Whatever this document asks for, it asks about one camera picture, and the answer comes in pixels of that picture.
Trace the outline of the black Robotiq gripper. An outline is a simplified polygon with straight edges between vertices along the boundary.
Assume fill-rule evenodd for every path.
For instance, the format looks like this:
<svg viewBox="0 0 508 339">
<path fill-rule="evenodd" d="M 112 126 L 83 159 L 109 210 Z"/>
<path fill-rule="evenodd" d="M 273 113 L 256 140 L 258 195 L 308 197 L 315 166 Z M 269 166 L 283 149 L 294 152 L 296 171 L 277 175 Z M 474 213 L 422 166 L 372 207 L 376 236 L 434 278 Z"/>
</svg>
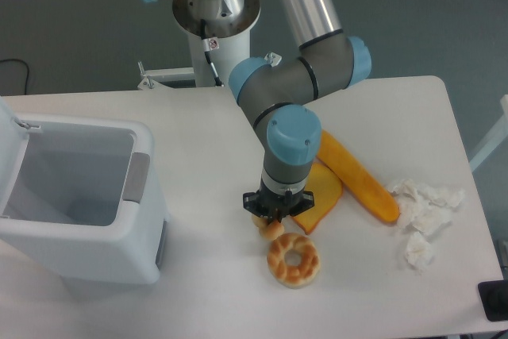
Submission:
<svg viewBox="0 0 508 339">
<path fill-rule="evenodd" d="M 295 217 L 314 207 L 312 191 L 299 191 L 297 194 L 286 191 L 285 195 L 278 195 L 261 187 L 256 192 L 244 193 L 242 198 L 243 207 L 248 212 L 268 223 L 274 220 L 281 222 L 287 216 Z"/>
</svg>

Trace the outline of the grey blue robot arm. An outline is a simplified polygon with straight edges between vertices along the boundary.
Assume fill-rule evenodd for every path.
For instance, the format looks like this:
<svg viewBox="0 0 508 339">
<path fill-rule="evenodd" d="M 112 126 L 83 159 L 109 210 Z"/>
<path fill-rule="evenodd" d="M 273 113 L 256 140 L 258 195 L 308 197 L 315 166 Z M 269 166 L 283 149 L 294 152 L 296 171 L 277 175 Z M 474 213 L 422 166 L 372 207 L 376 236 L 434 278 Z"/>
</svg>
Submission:
<svg viewBox="0 0 508 339">
<path fill-rule="evenodd" d="M 243 206 L 268 221 L 314 205 L 305 186 L 321 124 L 306 104 L 363 81 L 371 71 L 367 46 L 344 34 L 332 0 L 282 1 L 299 56 L 277 64 L 226 46 L 254 26 L 259 0 L 171 0 L 175 20 L 194 38 L 196 83 L 228 87 L 264 147 L 260 187 L 244 194 Z"/>
</svg>

